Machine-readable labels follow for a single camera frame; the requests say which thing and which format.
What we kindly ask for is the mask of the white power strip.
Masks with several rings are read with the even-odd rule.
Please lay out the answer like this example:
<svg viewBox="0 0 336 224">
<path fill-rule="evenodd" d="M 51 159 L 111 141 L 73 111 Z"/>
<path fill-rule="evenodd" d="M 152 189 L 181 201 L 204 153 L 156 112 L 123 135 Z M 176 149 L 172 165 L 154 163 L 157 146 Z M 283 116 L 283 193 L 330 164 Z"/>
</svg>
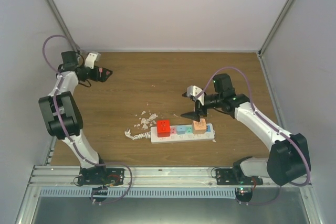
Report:
<svg viewBox="0 0 336 224">
<path fill-rule="evenodd" d="M 194 142 L 194 141 L 213 141 L 215 139 L 215 131 L 211 123 L 207 124 L 207 129 L 204 134 L 183 134 L 178 135 L 176 133 L 176 127 L 178 125 L 171 126 L 171 132 L 169 137 L 158 137 L 156 132 L 156 126 L 151 127 L 151 143 L 152 144 L 162 144 L 162 143 L 182 143 L 182 142 Z"/>
</svg>

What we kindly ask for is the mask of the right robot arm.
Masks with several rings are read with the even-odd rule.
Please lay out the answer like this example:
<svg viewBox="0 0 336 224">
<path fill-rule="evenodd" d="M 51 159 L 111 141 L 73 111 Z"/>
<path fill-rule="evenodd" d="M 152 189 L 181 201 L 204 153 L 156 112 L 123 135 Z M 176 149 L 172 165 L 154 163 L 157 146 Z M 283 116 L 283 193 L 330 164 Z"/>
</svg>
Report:
<svg viewBox="0 0 336 224">
<path fill-rule="evenodd" d="M 236 94 L 228 74 L 217 74 L 211 78 L 215 93 L 206 94 L 205 89 L 189 86 L 183 97 L 191 99 L 195 105 L 192 112 L 183 113 L 183 118 L 200 122 L 209 109 L 221 109 L 222 113 L 249 128 L 266 146 L 268 158 L 245 157 L 233 164 L 233 180 L 240 185 L 251 177 L 268 177 L 275 184 L 294 184 L 295 179 L 305 175 L 309 184 L 311 164 L 306 138 L 292 134 L 261 113 L 244 94 Z"/>
</svg>

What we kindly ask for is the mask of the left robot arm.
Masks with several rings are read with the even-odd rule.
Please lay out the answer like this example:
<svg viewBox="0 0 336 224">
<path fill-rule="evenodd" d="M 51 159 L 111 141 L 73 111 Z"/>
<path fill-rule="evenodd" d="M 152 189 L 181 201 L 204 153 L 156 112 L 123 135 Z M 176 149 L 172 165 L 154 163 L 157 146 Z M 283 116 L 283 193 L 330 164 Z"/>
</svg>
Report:
<svg viewBox="0 0 336 224">
<path fill-rule="evenodd" d="M 89 52 L 84 58 L 79 52 L 61 53 L 62 64 L 56 69 L 56 84 L 52 92 L 39 99 L 38 104 L 49 135 L 64 142 L 80 162 L 80 168 L 90 173 L 96 184 L 108 179 L 108 171 L 100 155 L 89 144 L 83 132 L 83 119 L 74 100 L 78 85 L 106 82 L 113 71 L 96 66 L 100 59 L 97 52 Z"/>
</svg>

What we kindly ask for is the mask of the red cube plug adapter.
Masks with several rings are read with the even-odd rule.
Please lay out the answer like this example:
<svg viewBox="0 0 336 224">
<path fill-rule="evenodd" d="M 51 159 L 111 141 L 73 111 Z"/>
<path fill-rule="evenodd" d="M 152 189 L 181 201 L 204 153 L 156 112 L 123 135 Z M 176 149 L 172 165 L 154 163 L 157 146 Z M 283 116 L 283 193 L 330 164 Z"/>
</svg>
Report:
<svg viewBox="0 0 336 224">
<path fill-rule="evenodd" d="M 171 126 L 169 120 L 157 121 L 156 132 L 158 137 L 169 137 L 171 132 Z"/>
</svg>

